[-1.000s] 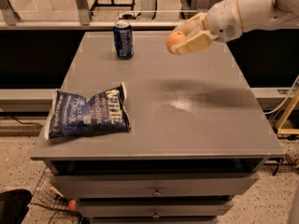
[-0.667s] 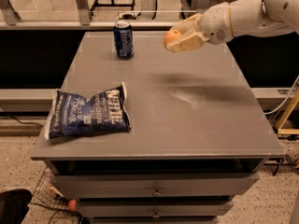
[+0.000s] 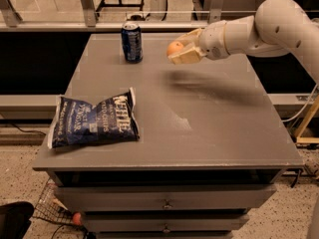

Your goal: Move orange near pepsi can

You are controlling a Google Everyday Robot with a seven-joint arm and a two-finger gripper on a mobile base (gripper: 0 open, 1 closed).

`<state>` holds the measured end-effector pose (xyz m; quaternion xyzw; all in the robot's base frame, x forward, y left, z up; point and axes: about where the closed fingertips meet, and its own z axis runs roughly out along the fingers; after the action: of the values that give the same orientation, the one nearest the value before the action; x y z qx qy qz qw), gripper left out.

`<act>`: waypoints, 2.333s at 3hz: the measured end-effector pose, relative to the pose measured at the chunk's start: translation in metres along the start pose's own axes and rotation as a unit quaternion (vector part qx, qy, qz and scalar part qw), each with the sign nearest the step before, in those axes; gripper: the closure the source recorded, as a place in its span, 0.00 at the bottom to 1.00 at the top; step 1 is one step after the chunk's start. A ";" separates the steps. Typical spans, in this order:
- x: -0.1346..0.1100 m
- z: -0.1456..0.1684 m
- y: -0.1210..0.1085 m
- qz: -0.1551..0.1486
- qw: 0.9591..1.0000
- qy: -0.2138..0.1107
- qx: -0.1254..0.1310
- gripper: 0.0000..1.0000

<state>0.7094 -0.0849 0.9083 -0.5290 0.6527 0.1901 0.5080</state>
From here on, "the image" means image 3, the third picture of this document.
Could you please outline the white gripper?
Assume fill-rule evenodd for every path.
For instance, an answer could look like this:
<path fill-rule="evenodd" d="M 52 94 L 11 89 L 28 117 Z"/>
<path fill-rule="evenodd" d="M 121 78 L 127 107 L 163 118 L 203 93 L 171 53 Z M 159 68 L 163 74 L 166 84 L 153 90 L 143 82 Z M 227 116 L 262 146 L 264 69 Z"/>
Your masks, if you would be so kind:
<path fill-rule="evenodd" d="M 179 36 L 176 41 L 183 49 L 167 56 L 168 59 L 179 65 L 198 63 L 205 56 L 211 60 L 227 58 L 229 53 L 225 45 L 225 27 L 226 21 L 219 21 L 208 25 L 203 30 L 197 28 Z"/>

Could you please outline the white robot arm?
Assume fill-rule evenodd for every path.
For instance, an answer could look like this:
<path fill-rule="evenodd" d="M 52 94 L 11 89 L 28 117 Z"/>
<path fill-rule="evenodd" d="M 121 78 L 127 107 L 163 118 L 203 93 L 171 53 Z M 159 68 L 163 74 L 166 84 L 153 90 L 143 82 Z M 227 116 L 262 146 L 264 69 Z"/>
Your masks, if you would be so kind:
<path fill-rule="evenodd" d="M 265 0 L 253 16 L 218 21 L 174 42 L 177 50 L 166 55 L 176 65 L 234 54 L 269 58 L 290 53 L 319 82 L 319 27 L 293 0 Z"/>

